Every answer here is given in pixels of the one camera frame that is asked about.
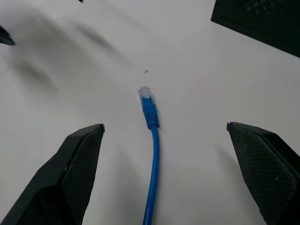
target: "white surface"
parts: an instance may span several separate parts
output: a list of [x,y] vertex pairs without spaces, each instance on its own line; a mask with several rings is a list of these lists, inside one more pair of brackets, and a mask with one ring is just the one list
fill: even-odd
[[[152,139],[137,89],[147,85],[161,124],[155,224],[265,224],[226,123],[271,130],[300,153],[299,58],[210,22],[210,0],[33,3],[74,42],[34,28],[15,34],[25,40],[17,49],[0,45],[0,219],[68,134],[102,122],[83,224],[142,224]],[[1,15],[5,26],[9,20]],[[79,34],[76,21],[118,54]],[[18,50],[33,68],[16,63]]]

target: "textured black surface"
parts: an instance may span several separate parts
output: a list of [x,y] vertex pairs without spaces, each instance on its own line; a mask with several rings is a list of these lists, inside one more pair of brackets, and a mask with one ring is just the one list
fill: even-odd
[[82,224],[90,201],[101,144],[97,140],[101,135],[99,130],[84,138],[62,180],[63,192],[77,225]]
[[96,124],[69,135],[36,172],[1,225],[81,225],[103,133],[103,124]]
[[300,57],[298,0],[216,0],[211,20]]
[[231,123],[227,128],[244,181],[264,220],[268,225],[291,224],[299,218],[294,214],[299,202],[293,203],[298,198],[299,173],[277,148],[287,153],[291,149],[274,146],[272,139],[280,137],[258,127]]

